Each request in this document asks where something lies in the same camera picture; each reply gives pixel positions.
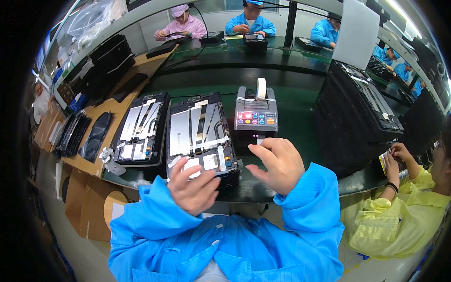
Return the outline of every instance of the blue cap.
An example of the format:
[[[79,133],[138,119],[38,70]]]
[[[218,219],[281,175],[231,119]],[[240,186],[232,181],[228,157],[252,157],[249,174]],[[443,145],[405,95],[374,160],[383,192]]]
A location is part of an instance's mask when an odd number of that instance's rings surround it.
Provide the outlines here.
[[[392,51],[393,51],[393,54],[395,54],[396,59],[401,58],[401,56],[395,50],[392,49]]]
[[[263,4],[263,2],[260,2],[260,1],[252,1],[252,0],[246,0],[246,2],[248,2],[248,3],[251,3],[251,4],[255,4],[255,5],[261,5],[261,4]]]

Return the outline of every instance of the floor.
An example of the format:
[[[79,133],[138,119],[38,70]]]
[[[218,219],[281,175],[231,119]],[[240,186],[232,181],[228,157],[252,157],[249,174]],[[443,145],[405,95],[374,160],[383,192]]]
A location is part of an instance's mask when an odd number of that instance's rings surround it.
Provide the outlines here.
[[[107,266],[109,243],[79,237],[67,220],[64,214],[64,203],[58,200],[55,194],[55,163],[54,156],[41,152],[36,182],[58,245],[74,269],[78,282],[115,281]],[[264,206],[264,204],[230,204],[228,207],[224,204],[219,205],[221,209],[228,208],[232,213],[239,211],[240,214],[254,218],[260,217],[259,212]],[[271,204],[263,217],[283,229],[282,212],[279,206]],[[345,272],[339,281],[407,281],[426,250],[425,247],[421,252],[406,259],[381,261],[369,258],[363,261],[356,252],[340,244],[339,259],[345,267]]]

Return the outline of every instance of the worker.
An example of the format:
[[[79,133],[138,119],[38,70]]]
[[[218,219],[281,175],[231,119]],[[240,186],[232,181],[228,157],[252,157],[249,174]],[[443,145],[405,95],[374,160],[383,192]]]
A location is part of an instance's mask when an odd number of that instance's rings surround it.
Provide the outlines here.
[[[423,90],[423,88],[425,88],[426,87],[426,83],[424,83],[424,81],[416,81],[415,82],[415,86],[414,87],[412,87],[412,95],[415,97],[415,98],[418,98],[418,96],[420,96],[420,94],[421,94],[421,91]]]
[[[34,84],[34,90],[36,92],[36,98],[33,103],[33,115],[35,122],[40,124],[50,107],[53,96],[48,93],[47,89],[43,88],[40,82]]]
[[[382,49],[381,47],[376,46],[373,49],[373,55],[391,72],[393,72],[393,68],[391,67],[393,61],[400,58],[399,54],[391,47]]]
[[[225,26],[226,35],[238,34],[262,34],[264,37],[276,35],[276,27],[272,22],[260,16],[264,4],[260,1],[246,0],[247,7],[243,3],[244,12],[231,19]]]
[[[327,19],[322,19],[315,24],[311,33],[310,40],[314,43],[335,49],[338,35],[340,34],[341,16],[328,13]]]
[[[336,281],[344,270],[336,175],[314,163],[305,171],[286,139],[266,138],[249,150],[267,172],[246,167],[277,192],[286,231],[265,218],[203,218],[221,180],[212,170],[189,181],[202,166],[182,171],[184,157],[167,184],[157,176],[140,186],[140,201],[111,221],[108,266],[117,281]]]
[[[157,41],[177,39],[183,36],[201,38],[207,34],[207,29],[203,22],[189,14],[188,5],[180,5],[172,8],[170,11],[175,21],[170,22],[164,29],[155,32],[154,37]]]
[[[407,165],[409,176],[403,180],[394,157]],[[405,258],[436,234],[451,199],[451,115],[445,118],[429,171],[402,143],[391,147],[385,163],[388,183],[374,196],[370,191],[341,199],[340,221],[346,227],[341,242],[371,258]]]
[[[410,72],[414,70],[408,62],[404,62],[403,64],[397,64],[396,67],[393,69],[393,72],[399,76],[406,84],[409,80]]]

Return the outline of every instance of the fluorescent light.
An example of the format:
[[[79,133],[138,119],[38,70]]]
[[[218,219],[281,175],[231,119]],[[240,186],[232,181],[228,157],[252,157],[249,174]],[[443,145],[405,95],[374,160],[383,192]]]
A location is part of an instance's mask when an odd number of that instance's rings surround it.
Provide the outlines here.
[[[417,27],[414,25],[414,23],[410,20],[410,18],[407,16],[406,13],[401,9],[401,7],[394,1],[394,0],[386,0],[387,3],[396,10],[403,18],[406,20],[406,24],[410,24],[412,29],[417,33],[418,37],[422,39],[420,31],[417,29]]]

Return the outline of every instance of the bracelet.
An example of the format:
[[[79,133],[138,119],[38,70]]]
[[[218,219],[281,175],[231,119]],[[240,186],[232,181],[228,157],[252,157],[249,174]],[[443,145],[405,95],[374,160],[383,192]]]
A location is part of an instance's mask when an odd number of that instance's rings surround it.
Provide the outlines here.
[[[385,184],[385,187],[390,186],[391,188],[395,189],[396,194],[398,194],[398,187],[396,187],[396,185],[394,185],[391,182],[387,182],[387,184]]]

